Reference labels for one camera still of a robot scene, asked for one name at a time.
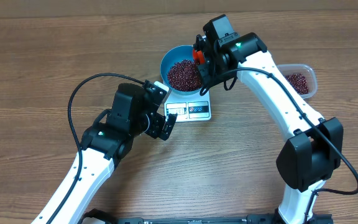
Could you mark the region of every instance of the tabletop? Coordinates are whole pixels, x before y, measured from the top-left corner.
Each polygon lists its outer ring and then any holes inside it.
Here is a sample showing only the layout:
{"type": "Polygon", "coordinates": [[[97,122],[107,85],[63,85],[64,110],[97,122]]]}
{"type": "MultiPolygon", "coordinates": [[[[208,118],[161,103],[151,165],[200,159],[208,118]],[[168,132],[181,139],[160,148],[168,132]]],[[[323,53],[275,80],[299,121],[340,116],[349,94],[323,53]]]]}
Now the tabletop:
{"type": "MultiPolygon", "coordinates": [[[[0,223],[30,223],[68,172],[76,147],[67,102],[80,81],[102,72],[160,80],[164,54],[195,42],[219,14],[0,19],[0,223]]],[[[344,126],[343,153],[358,171],[358,11],[228,13],[255,32],[276,64],[305,63],[318,91],[308,103],[344,126]]],[[[87,83],[73,103],[79,135],[110,108],[118,78],[87,83]]],[[[279,130],[241,83],[211,89],[212,119],[178,123],[168,141],[135,139],[92,199],[117,217],[233,217],[273,212],[284,181],[275,160],[279,130]]],[[[342,166],[328,187],[352,190],[342,166]]],[[[316,213],[358,223],[358,195],[321,193],[316,213]]]]}

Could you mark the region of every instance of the transparent container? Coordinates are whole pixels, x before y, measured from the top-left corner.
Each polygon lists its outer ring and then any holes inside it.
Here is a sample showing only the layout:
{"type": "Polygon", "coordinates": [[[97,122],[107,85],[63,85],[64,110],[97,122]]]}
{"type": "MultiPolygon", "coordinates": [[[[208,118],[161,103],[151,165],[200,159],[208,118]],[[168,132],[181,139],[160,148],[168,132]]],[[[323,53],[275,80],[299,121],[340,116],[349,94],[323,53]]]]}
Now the transparent container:
{"type": "Polygon", "coordinates": [[[313,69],[305,64],[285,64],[277,65],[279,71],[283,76],[292,75],[294,73],[300,73],[306,78],[308,85],[309,93],[301,94],[300,96],[303,99],[311,98],[317,92],[317,79],[316,74],[314,74],[313,69]]]}

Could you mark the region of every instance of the black cable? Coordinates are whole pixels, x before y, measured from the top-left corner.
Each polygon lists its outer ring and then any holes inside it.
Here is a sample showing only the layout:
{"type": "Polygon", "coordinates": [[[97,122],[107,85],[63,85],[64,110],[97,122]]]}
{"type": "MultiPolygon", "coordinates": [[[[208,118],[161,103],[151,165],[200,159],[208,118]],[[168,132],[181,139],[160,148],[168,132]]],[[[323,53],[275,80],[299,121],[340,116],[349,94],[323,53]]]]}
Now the black cable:
{"type": "Polygon", "coordinates": [[[70,99],[68,100],[68,106],[67,106],[67,117],[68,117],[68,124],[70,125],[70,129],[71,132],[73,133],[73,137],[74,137],[74,141],[75,144],[77,146],[77,150],[78,150],[78,170],[77,170],[77,174],[74,177],[74,181],[71,184],[70,188],[68,189],[65,197],[63,198],[62,202],[60,202],[59,206],[56,208],[56,210],[54,211],[54,213],[52,214],[52,216],[49,218],[47,224],[51,224],[51,222],[53,221],[53,219],[56,217],[56,215],[59,213],[60,209],[62,209],[62,207],[64,206],[65,202],[67,201],[68,197],[70,196],[71,192],[73,191],[75,184],[77,183],[78,179],[80,178],[80,174],[81,174],[81,168],[82,168],[82,148],[81,148],[81,144],[80,141],[78,140],[77,134],[75,133],[75,129],[74,129],[74,125],[73,125],[73,120],[71,118],[71,104],[73,103],[73,99],[75,94],[77,93],[77,91],[81,88],[81,86],[83,86],[85,83],[87,83],[88,81],[94,79],[94,78],[98,78],[98,77],[119,77],[119,78],[125,78],[128,79],[130,81],[139,83],[141,85],[144,85],[144,82],[139,81],[135,78],[131,78],[131,77],[127,77],[125,75],[120,75],[120,74],[115,74],[115,73],[100,73],[100,74],[96,74],[93,75],[85,80],[83,80],[80,84],[78,84],[78,86],[74,89],[73,93],[71,94],[70,99]]]}
{"type": "Polygon", "coordinates": [[[335,189],[324,189],[324,188],[313,190],[312,194],[310,196],[309,202],[308,202],[308,206],[306,208],[305,219],[304,219],[303,223],[307,223],[308,213],[310,211],[311,204],[313,203],[314,196],[315,195],[318,196],[318,192],[331,192],[331,193],[341,194],[341,195],[355,195],[355,194],[357,194],[358,193],[358,173],[357,173],[357,171],[352,166],[352,164],[346,159],[346,157],[341,152],[339,152],[339,150],[335,147],[335,145],[309,120],[309,118],[307,117],[306,113],[304,113],[301,110],[299,105],[296,103],[295,99],[292,97],[291,93],[287,90],[287,88],[285,88],[284,84],[277,77],[275,77],[272,73],[266,72],[265,70],[261,70],[261,69],[257,69],[257,68],[248,68],[248,67],[236,68],[236,69],[233,69],[233,70],[226,71],[226,72],[222,73],[220,75],[220,77],[224,77],[224,76],[226,76],[226,75],[228,75],[230,73],[238,72],[238,71],[260,72],[260,73],[263,73],[264,75],[266,75],[268,78],[272,78],[272,80],[274,80],[281,87],[281,89],[285,92],[285,94],[290,99],[290,101],[292,102],[292,104],[294,105],[296,110],[299,112],[301,117],[303,119],[305,119],[305,121],[328,144],[329,147],[334,149],[335,153],[339,155],[339,157],[343,160],[343,162],[346,164],[346,166],[350,169],[350,171],[352,172],[354,178],[356,179],[357,188],[355,190],[350,191],[350,192],[343,191],[343,190],[335,190],[335,189]]]}

